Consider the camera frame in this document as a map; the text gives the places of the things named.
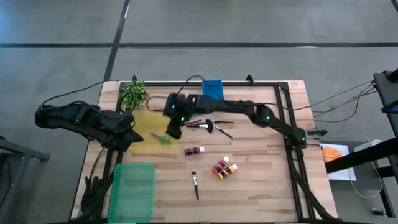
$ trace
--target orange object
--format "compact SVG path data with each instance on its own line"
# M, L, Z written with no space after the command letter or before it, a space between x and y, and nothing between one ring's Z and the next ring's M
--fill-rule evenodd
M342 157L342 153L332 147L324 147L322 149L322 156L323 156L323 161L325 162L330 162L330 161L334 161L335 159L338 159L340 157Z

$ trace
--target green translucent bin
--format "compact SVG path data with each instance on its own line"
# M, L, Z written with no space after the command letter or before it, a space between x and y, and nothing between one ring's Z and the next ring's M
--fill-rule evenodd
M154 216L155 165L118 164L114 169L109 223L146 223Z

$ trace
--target wooden table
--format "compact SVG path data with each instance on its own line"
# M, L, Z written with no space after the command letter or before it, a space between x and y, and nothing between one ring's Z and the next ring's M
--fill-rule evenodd
M294 108L308 106L304 82L288 81ZM151 95L167 96L178 87L147 87ZM115 110L119 82L103 85L99 106L102 110ZM201 94L200 87L186 87L183 93ZM226 100L252 100L276 103L275 90L268 87L224 87ZM151 107L163 108L165 100L151 101ZM277 107L270 105L277 112ZM144 105L134 114L151 113ZM220 128L234 137L233 140L219 131L208 134L204 129L182 129L182 138L173 147L146 151L128 150L123 162L153 162L157 180L153 222L293 222L297 221L289 170L282 135L271 128L260 128L242 114L212 113L203 118L234 121L221 124ZM313 128L309 108L295 111L297 126ZM185 156L183 149L204 146L205 153ZM100 152L98 142L90 141L73 206L72 218L80 209L85 190L84 176L89 176ZM95 175L101 177L105 154L99 160ZM239 169L225 180L211 172L211 168L224 156L228 164ZM318 146L308 146L304 154L311 191L326 210L337 217L328 176ZM200 199L196 200L191 171L197 172ZM108 191L105 197L103 217L107 216ZM304 194L300 198L305 217L307 214Z

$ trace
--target green plant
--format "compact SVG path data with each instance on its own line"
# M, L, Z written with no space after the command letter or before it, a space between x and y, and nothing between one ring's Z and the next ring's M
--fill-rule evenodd
M131 109L145 102L149 94L144 89L144 81L133 81L124 90L121 91L122 105L126 109Z

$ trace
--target gray concrete floor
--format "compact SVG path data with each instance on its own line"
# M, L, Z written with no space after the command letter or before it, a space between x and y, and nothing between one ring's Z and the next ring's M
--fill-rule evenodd
M0 0L0 43L113 42L123 0ZM135 0L121 42L398 42L398 13L390 0ZM45 99L101 81L111 49L0 49L0 135L50 152L48 163L32 160L18 195L12 223L67 220L87 140L64 130L40 129L34 112ZM398 48L322 49L119 49L111 78L184 80L305 80L314 103L397 68ZM314 110L341 103L359 90ZM100 86L52 103L96 103ZM359 102L344 123L321 123L332 135L363 133L389 139L376 94ZM344 106L322 119L349 116ZM361 136L347 140L363 141ZM379 202L353 190L333 189L340 218L364 221L364 210ZM391 222L377 217L374 223Z

